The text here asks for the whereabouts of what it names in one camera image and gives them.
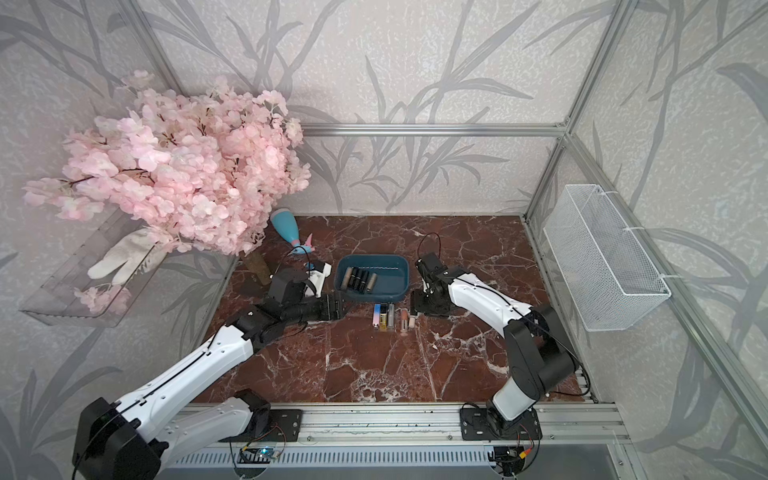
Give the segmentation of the beige nude lipstick tube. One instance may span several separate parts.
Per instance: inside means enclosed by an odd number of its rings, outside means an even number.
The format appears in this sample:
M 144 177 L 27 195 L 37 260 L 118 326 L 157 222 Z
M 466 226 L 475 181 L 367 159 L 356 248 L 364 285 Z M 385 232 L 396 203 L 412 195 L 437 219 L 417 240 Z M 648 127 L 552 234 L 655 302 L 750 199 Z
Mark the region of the beige nude lipstick tube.
M 352 277 L 353 267 L 348 267 L 345 271 L 344 277 L 342 279 L 342 282 L 340 284 L 340 290 L 345 291 L 347 290 L 349 281 Z

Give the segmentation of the teal plastic storage box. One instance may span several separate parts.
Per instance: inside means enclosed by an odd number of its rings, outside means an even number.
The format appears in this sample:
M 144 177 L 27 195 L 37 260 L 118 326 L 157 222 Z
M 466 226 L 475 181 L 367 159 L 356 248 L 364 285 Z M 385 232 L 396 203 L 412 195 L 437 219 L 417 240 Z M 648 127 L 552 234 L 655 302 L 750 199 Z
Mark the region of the teal plastic storage box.
M 348 267 L 357 267 L 378 275 L 373 291 L 356 292 L 343 291 L 354 302 L 359 303 L 397 303 L 402 301 L 409 290 L 410 275 L 407 260 L 395 254 L 351 254 L 343 257 L 337 263 L 333 286 L 337 291 Z

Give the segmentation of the beige slim lipstick tube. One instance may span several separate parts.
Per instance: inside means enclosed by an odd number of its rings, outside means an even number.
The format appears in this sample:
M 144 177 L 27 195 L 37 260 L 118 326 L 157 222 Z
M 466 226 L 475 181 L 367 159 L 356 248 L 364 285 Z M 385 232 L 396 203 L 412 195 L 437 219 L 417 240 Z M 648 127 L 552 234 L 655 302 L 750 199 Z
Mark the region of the beige slim lipstick tube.
M 378 275 L 376 273 L 371 273 L 370 274 L 370 277 L 369 277 L 368 282 L 366 284 L 366 289 L 365 289 L 366 293 L 370 294 L 373 291 L 373 288 L 374 288 L 374 286 L 376 284 L 377 278 L 378 278 Z

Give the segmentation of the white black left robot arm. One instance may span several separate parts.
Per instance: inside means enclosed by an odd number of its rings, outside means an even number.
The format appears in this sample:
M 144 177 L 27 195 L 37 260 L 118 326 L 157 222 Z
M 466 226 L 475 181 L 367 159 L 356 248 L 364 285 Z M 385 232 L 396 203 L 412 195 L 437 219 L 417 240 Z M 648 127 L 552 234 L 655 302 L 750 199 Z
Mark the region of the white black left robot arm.
M 225 373 L 279 339 L 287 327 L 337 321 L 352 306 L 343 292 L 306 296 L 305 287 L 267 298 L 232 315 L 174 366 L 109 402 L 80 414 L 73 473 L 85 479 L 153 479 L 178 459 L 220 440 L 256 439 L 272 431 L 271 406 L 250 389 L 182 420 L 177 414 Z

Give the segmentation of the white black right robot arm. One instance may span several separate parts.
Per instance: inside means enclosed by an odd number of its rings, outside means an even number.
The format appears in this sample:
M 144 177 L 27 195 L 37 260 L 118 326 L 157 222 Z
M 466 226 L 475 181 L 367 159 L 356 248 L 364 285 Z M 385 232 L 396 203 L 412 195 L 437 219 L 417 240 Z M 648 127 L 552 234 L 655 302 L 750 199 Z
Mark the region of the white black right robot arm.
M 548 305 L 517 301 L 460 268 L 422 270 L 412 294 L 414 312 L 448 317 L 464 309 L 503 337 L 508 380 L 490 400 L 498 422 L 517 420 L 579 368 L 557 313 Z

